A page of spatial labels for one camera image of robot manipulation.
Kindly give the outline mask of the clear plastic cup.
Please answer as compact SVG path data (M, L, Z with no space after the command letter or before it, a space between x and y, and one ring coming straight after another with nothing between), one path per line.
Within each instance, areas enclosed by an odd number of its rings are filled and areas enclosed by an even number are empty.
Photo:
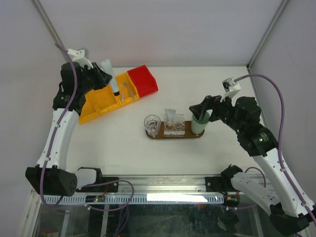
M161 126L161 119L156 115L149 115L144 119L144 126L145 130L150 136L155 137L158 135L160 126Z

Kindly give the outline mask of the clear compartment organizer box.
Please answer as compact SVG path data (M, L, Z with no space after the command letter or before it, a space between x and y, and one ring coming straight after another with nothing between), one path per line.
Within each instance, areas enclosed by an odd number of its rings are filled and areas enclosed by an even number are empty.
M163 135L164 137L183 137L185 134L184 114L175 114L172 123L167 121L164 114Z

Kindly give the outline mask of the pale green cup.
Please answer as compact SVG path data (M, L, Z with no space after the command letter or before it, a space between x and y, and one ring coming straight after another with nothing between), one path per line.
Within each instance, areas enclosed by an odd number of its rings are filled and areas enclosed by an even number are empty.
M198 121L198 119L195 117L195 115L192 115L191 120L191 131L194 134L200 134L204 131L207 124L209 123L210 114L206 112L204 118L202 121Z

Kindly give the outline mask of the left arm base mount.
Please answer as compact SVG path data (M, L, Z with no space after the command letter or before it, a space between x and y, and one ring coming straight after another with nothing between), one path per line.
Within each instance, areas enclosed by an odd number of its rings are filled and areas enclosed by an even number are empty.
M104 176L100 168L81 167L76 172L77 193L118 192L118 177Z

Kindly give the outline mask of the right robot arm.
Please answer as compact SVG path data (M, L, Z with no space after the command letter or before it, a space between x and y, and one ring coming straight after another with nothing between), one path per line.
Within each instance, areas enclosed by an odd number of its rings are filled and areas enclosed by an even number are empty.
M253 97L230 98L206 96L189 107L194 118L202 121L211 110L209 121L222 121L237 135L240 146L261 167L273 186L273 192L251 181L236 165L221 172L221 187L239 190L251 198L269 216L275 229L284 236L307 228L316 217L316 205L299 187L283 158L278 157L278 142L269 129L260 123L261 109Z

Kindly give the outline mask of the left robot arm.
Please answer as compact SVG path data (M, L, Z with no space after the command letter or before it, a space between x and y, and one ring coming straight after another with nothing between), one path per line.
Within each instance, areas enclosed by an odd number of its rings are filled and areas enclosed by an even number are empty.
M73 130L78 123L86 94L106 87L112 79L93 62L91 67L77 62L61 67L61 82L53 99L53 119L44 150L34 167L25 172L39 195L70 197L87 186L97 192L103 188L100 168L80 167L75 173L66 170L67 154Z

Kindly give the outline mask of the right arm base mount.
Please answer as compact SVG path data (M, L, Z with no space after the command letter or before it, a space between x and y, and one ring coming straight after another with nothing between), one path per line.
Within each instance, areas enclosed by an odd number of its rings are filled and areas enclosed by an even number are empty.
M231 179L239 172L243 172L243 170L230 164L220 173L220 176L206 176L204 178L206 192L218 192L223 195L227 195L228 192L237 192L232 186Z

